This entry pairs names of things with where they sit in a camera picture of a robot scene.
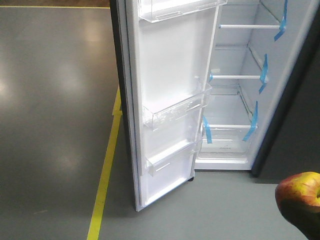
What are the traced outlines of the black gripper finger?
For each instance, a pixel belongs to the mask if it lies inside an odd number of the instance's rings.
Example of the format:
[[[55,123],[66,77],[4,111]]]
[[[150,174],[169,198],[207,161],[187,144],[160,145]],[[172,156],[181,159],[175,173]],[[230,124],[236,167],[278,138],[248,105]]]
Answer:
[[[308,240],[320,239],[320,207],[305,202],[283,200],[280,203],[281,215]]]

